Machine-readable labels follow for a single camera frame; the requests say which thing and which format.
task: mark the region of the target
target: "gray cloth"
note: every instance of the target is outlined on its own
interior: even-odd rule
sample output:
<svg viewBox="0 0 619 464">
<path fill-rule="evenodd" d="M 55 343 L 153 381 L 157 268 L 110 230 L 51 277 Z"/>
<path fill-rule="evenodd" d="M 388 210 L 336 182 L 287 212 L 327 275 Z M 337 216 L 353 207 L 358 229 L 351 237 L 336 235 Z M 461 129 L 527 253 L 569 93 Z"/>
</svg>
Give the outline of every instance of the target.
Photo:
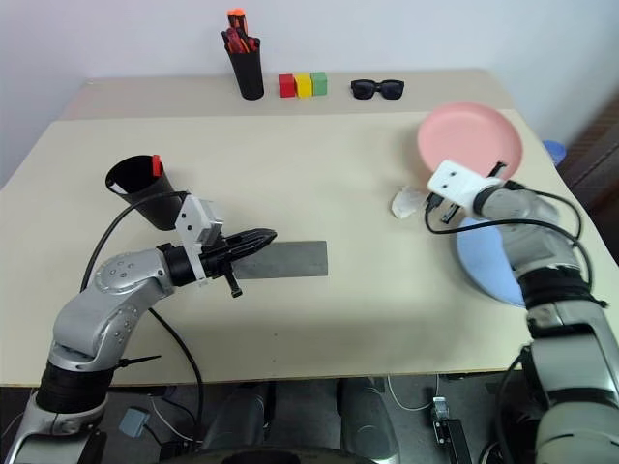
<svg viewBox="0 0 619 464">
<path fill-rule="evenodd" d="M 238 279 L 327 276 L 327 242 L 274 242 L 232 268 Z"/>
</svg>

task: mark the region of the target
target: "pen holder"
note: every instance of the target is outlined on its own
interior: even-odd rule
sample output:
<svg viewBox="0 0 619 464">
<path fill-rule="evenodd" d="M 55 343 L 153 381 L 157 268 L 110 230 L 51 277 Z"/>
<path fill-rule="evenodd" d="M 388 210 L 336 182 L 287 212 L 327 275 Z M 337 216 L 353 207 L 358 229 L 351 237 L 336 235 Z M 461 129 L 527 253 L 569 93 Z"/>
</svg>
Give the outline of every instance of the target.
<svg viewBox="0 0 619 464">
<path fill-rule="evenodd" d="M 264 95 L 262 68 L 260 67 L 260 48 L 250 53 L 230 53 L 232 69 L 239 84 L 241 95 L 246 100 L 258 100 Z"/>
<path fill-rule="evenodd" d="M 105 186 L 130 205 L 156 193 L 174 191 L 163 170 L 163 163 L 161 175 L 153 175 L 153 157 L 148 155 L 117 163 L 105 176 Z M 159 230 L 174 230 L 181 206 L 180 198 L 170 197 L 148 201 L 136 209 Z"/>
</svg>

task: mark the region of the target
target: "toy block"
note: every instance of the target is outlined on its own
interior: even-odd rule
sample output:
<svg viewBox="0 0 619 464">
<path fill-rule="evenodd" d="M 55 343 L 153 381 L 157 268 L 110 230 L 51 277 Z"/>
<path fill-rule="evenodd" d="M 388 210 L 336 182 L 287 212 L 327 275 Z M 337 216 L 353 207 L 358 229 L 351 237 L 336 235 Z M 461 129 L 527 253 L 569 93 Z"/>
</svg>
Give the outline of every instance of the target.
<svg viewBox="0 0 619 464">
<path fill-rule="evenodd" d="M 309 74 L 294 74 L 294 86 L 297 97 L 306 99 L 311 97 L 311 76 Z"/>
<path fill-rule="evenodd" d="M 311 74 L 311 87 L 314 95 L 327 95 L 327 74 L 313 72 Z"/>
<path fill-rule="evenodd" d="M 292 74 L 280 74 L 280 97 L 283 99 L 295 96 L 294 76 Z"/>
</svg>

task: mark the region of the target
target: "table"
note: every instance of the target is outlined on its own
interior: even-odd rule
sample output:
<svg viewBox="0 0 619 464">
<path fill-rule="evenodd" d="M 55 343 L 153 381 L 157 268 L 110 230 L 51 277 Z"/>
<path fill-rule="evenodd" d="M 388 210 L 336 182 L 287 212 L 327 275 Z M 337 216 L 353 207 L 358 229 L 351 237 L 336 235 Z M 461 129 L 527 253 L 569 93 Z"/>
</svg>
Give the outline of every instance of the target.
<svg viewBox="0 0 619 464">
<path fill-rule="evenodd" d="M 515 125 L 524 157 L 515 179 L 575 200 L 509 95 L 485 72 L 390 73 L 401 101 L 354 101 L 351 76 L 330 74 L 330 96 L 243 101 L 231 77 L 111 79 L 86 85 L 0 192 L 0 384 L 38 385 L 58 311 L 78 290 L 104 229 L 126 205 L 106 171 L 160 154 L 172 185 L 214 200 L 224 233 L 270 227 L 277 240 L 328 242 L 329 275 L 189 285 L 158 311 L 191 347 L 206 382 L 504 369 L 530 337 L 522 308 L 470 283 L 451 239 L 421 214 L 395 219 L 401 186 L 422 189 L 416 131 L 441 102 L 474 100 Z M 561 207 L 562 225 L 573 217 Z M 140 215 L 118 227 L 101 259 L 179 243 Z M 596 297 L 619 304 L 619 271 L 587 217 L 583 243 Z M 619 315 L 606 313 L 615 333 Z M 121 369 L 116 385 L 192 382 L 167 333 L 144 315 L 126 356 L 161 354 Z"/>
</svg>

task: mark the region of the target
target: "black cable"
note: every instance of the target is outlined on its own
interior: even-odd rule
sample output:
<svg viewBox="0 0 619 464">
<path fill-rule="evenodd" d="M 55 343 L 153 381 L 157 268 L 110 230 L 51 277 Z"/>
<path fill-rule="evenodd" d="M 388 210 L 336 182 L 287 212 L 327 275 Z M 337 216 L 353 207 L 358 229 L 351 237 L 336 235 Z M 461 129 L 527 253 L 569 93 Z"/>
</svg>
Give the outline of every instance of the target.
<svg viewBox="0 0 619 464">
<path fill-rule="evenodd" d="M 540 190 L 532 190 L 530 188 L 528 188 L 527 190 L 532 191 L 533 193 L 536 193 L 536 194 L 538 194 L 540 196 L 545 196 L 547 198 L 552 198 L 553 200 L 560 201 L 564 205 L 569 206 L 570 209 L 572 209 L 572 211 L 574 212 L 574 214 L 576 216 L 576 220 L 578 222 L 578 226 L 576 228 L 575 237 L 576 237 L 577 240 L 580 240 L 580 237 L 582 236 L 582 215 L 580 214 L 580 211 L 578 210 L 578 208 L 575 206 L 574 203 L 572 203 L 567 198 L 564 198 L 564 197 L 559 196 L 559 195 L 555 195 L 554 193 L 548 193 L 546 191 L 540 191 Z"/>
<path fill-rule="evenodd" d="M 183 202 L 183 200 L 185 200 L 185 197 L 189 194 L 190 193 L 188 191 L 183 191 L 183 190 L 167 191 L 165 193 L 155 193 L 154 195 L 146 196 L 142 198 L 141 200 L 136 201 L 131 206 L 125 208 L 121 212 L 121 214 L 118 215 L 116 219 L 112 221 L 111 224 L 109 224 L 105 232 L 103 232 L 102 237 L 99 239 L 97 246 L 95 246 L 95 249 L 93 250 L 93 254 L 90 256 L 90 260 L 88 260 L 88 264 L 86 265 L 86 270 L 84 271 L 84 277 L 81 280 L 79 291 L 83 292 L 84 289 L 88 286 L 88 280 L 90 279 L 90 274 L 93 273 L 93 268 L 95 267 L 95 262 L 97 261 L 97 258 L 99 257 L 99 253 L 101 253 L 101 250 L 103 249 L 103 246 L 105 245 L 105 242 L 107 242 L 107 239 L 109 239 L 109 236 L 112 234 L 116 226 L 120 223 L 121 220 L 125 218 L 126 215 L 128 215 L 131 211 L 133 211 L 138 206 L 142 206 L 144 203 L 148 203 L 149 201 L 158 200 L 160 198 L 169 198 L 169 197 L 178 196 L 181 199 L 181 202 Z"/>
<path fill-rule="evenodd" d="M 503 428 L 503 420 L 501 416 L 501 405 L 503 402 L 503 394 L 507 388 L 507 383 L 516 369 L 516 366 L 520 364 L 521 355 L 518 355 L 512 364 L 508 367 L 499 384 L 499 390 L 496 393 L 495 411 L 494 411 L 494 426 L 496 428 L 496 437 L 499 441 L 499 447 L 501 447 L 501 454 L 505 464 L 514 464 L 514 457 L 510 452 L 510 447 L 507 443 L 507 436 L 505 435 L 505 429 Z"/>
<path fill-rule="evenodd" d="M 157 434 L 153 431 L 153 429 L 151 427 L 148 426 L 148 424 L 144 424 L 144 430 L 146 430 L 148 433 L 151 434 L 151 437 L 153 437 L 155 439 L 155 441 L 157 442 L 157 444 L 162 447 L 163 443 L 162 441 L 159 439 L 159 437 L 157 436 Z"/>
<path fill-rule="evenodd" d="M 570 232 L 565 229 L 562 229 L 558 225 L 551 224 L 550 222 L 544 222 L 543 220 L 536 219 L 498 219 L 498 220 L 489 220 L 488 222 L 480 222 L 479 224 L 467 225 L 465 227 L 456 227 L 452 229 L 444 229 L 444 230 L 436 230 L 433 229 L 431 225 L 429 225 L 429 211 L 431 209 L 426 208 L 426 212 L 424 213 L 424 222 L 426 223 L 426 228 L 432 234 L 437 235 L 445 235 L 445 234 L 457 234 L 459 232 L 467 232 L 469 230 L 483 229 L 484 227 L 492 227 L 493 225 L 515 225 L 515 224 L 528 224 L 528 225 L 539 225 L 540 227 L 545 227 L 546 229 L 553 230 L 558 234 L 561 234 L 566 239 L 568 239 L 575 247 L 578 248 L 580 254 L 582 254 L 582 259 L 584 260 L 585 267 L 587 268 L 587 286 L 589 290 L 593 288 L 593 267 L 591 265 L 591 258 L 589 257 L 589 253 L 582 245 L 578 239 L 573 236 Z"/>
<path fill-rule="evenodd" d="M 157 200 L 160 198 L 169 198 L 169 197 L 174 197 L 174 196 L 178 196 L 181 199 L 181 201 L 184 201 L 187 195 L 189 195 L 189 192 L 184 191 L 184 190 L 169 191 L 165 193 L 156 193 L 154 195 L 146 196 L 142 198 L 141 200 L 136 201 L 131 206 L 125 208 L 111 222 L 111 224 L 109 224 L 107 229 L 105 229 L 105 232 L 103 232 L 103 235 L 99 239 L 97 246 L 95 246 L 95 249 L 93 250 L 93 253 L 90 256 L 90 259 L 88 260 L 88 265 L 86 266 L 86 270 L 84 271 L 84 276 L 81 280 L 79 291 L 83 292 L 84 289 L 88 286 L 88 280 L 90 280 L 90 275 L 93 272 L 93 268 L 95 267 L 95 263 L 97 262 L 97 258 L 99 258 L 99 254 L 101 253 L 101 250 L 103 249 L 103 246 L 105 245 L 105 242 L 107 242 L 107 239 L 109 239 L 109 236 L 112 234 L 116 226 L 120 223 L 121 220 L 123 220 L 123 218 L 126 215 L 128 215 L 131 211 L 133 211 L 138 206 L 148 203 L 149 201 Z M 201 419 L 202 419 L 202 412 L 204 410 L 204 391 L 202 390 L 202 375 L 200 374 L 200 369 L 195 363 L 195 360 L 193 359 L 193 355 L 191 351 L 189 350 L 189 348 L 187 347 L 187 345 L 185 344 L 181 336 L 178 335 L 176 331 L 172 329 L 172 327 L 152 307 L 149 307 L 148 311 L 153 316 L 155 316 L 155 318 L 160 322 L 160 324 L 162 324 L 162 326 L 170 333 L 170 335 L 172 335 L 174 340 L 180 346 L 181 350 L 183 350 L 183 353 L 185 354 L 185 357 L 189 361 L 190 365 L 192 366 L 193 374 L 195 375 L 195 383 L 197 386 L 197 396 L 198 396 L 196 420 L 193 423 L 193 435 L 192 435 L 193 442 L 196 443 L 196 441 L 199 438 L 199 434 L 200 434 L 200 424 L 201 424 Z"/>
<path fill-rule="evenodd" d="M 190 362 L 193 369 L 193 374 L 195 375 L 195 383 L 197 385 L 197 411 L 196 411 L 196 422 L 193 424 L 193 442 L 196 443 L 199 440 L 200 435 L 200 420 L 202 419 L 202 411 L 204 410 L 204 390 L 202 389 L 202 374 L 200 374 L 200 369 L 197 366 L 197 363 L 193 359 L 192 352 L 183 341 L 180 335 L 176 333 L 174 329 L 153 309 L 152 307 L 148 308 L 148 312 L 150 312 L 155 319 L 157 319 L 162 326 L 172 335 L 172 337 L 176 340 L 176 343 L 181 347 L 183 353 L 185 354 L 185 358 Z"/>
<path fill-rule="evenodd" d="M 192 412 L 191 412 L 188 408 L 186 408 L 186 407 L 185 407 L 185 406 L 183 406 L 182 404 L 179 404 L 179 403 L 177 403 L 177 402 L 175 402 L 175 401 L 172 401 L 171 399 L 167 399 L 165 396 L 162 396 L 162 401 L 166 402 L 166 403 L 167 403 L 167 404 L 169 404 L 170 406 L 175 406 L 175 407 L 177 407 L 178 409 L 181 409 L 181 410 L 185 411 L 185 412 L 187 413 L 187 415 L 188 415 L 190 418 L 192 418 L 192 423 L 193 423 L 193 426 L 196 426 L 197 420 L 195 420 L 195 416 L 193 415 L 193 413 L 192 413 Z"/>
<path fill-rule="evenodd" d="M 492 452 L 494 451 L 494 448 L 498 446 L 498 442 L 489 442 L 487 445 L 485 445 L 484 449 L 482 449 L 482 452 L 480 453 L 480 458 L 477 460 L 477 464 L 487 464 L 487 461 L 490 458 Z"/>
</svg>

